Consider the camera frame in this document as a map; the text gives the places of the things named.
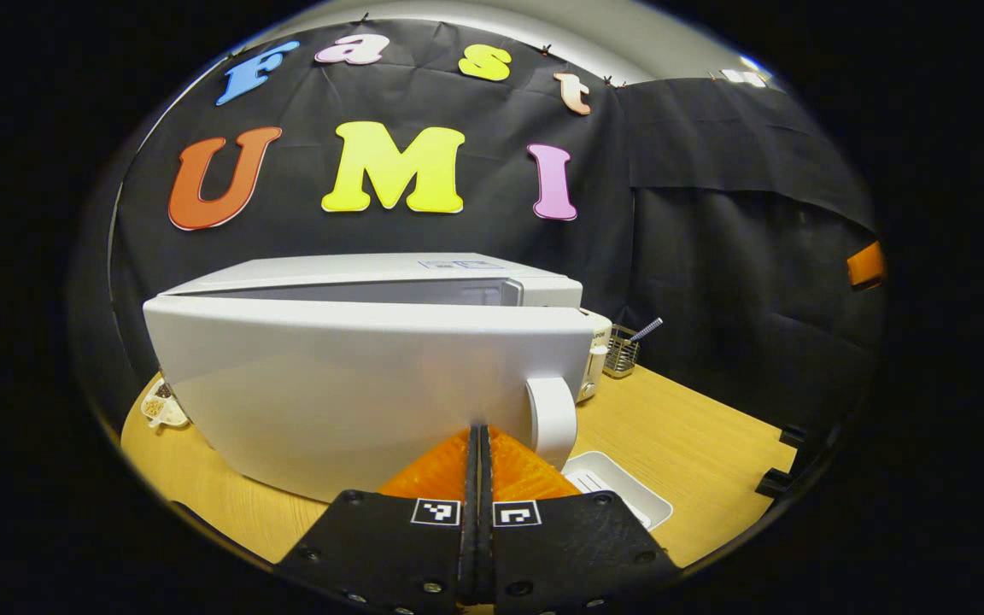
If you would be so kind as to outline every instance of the pink letter i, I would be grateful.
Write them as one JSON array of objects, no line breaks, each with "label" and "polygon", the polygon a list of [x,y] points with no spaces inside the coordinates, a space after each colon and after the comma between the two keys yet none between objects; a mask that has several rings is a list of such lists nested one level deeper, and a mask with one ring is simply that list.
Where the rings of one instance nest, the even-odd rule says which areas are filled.
[{"label": "pink letter i", "polygon": [[551,220],[575,220],[575,206],[567,200],[567,177],[564,164],[571,160],[566,151],[531,143],[526,151],[538,161],[538,202],[534,203],[534,213],[538,218]]}]

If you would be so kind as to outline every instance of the wooden table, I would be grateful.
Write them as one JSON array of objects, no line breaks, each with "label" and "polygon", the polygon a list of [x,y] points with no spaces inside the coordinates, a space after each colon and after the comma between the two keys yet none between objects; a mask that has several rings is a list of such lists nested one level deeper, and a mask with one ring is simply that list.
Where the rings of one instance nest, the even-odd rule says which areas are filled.
[{"label": "wooden table", "polygon": [[[327,503],[230,470],[194,425],[150,429],[139,405],[157,378],[124,423],[126,456],[163,497],[278,563]],[[604,452],[675,508],[652,535],[680,567],[758,521],[772,500],[754,488],[771,467],[789,471],[796,455],[780,429],[640,366],[620,380],[602,375],[598,393],[578,406],[578,420],[571,456]]]}]

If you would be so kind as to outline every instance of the metal wire basket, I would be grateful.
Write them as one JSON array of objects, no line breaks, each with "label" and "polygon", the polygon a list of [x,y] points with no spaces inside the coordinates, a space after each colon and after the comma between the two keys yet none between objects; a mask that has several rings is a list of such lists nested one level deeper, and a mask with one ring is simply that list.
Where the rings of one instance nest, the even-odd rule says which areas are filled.
[{"label": "metal wire basket", "polygon": [[624,378],[636,369],[636,354],[640,353],[639,342],[629,342],[636,331],[621,325],[614,325],[610,331],[609,350],[606,351],[606,364],[602,373],[610,378]]}]

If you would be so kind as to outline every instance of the orange letter u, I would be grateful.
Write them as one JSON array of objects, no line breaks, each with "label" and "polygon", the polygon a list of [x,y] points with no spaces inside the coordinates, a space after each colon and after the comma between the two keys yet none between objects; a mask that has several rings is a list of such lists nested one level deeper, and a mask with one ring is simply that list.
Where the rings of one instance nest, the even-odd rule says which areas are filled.
[{"label": "orange letter u", "polygon": [[180,152],[180,171],[173,183],[173,193],[169,195],[169,221],[179,229],[196,231],[223,225],[241,213],[257,186],[265,149],[282,133],[274,126],[243,132],[237,138],[237,144],[242,145],[242,153],[237,157],[234,179],[226,194],[214,200],[203,200],[200,187],[211,156],[222,149],[226,139],[204,139],[184,148]]}]

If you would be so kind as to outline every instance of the white appliance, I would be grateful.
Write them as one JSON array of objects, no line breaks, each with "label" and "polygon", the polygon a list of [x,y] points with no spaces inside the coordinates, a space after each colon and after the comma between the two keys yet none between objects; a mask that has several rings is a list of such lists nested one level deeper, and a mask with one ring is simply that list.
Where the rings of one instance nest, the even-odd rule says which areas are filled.
[{"label": "white appliance", "polygon": [[559,470],[609,338],[582,292],[479,254],[308,256],[211,273],[143,314],[161,374],[231,468],[331,501],[476,423]]}]

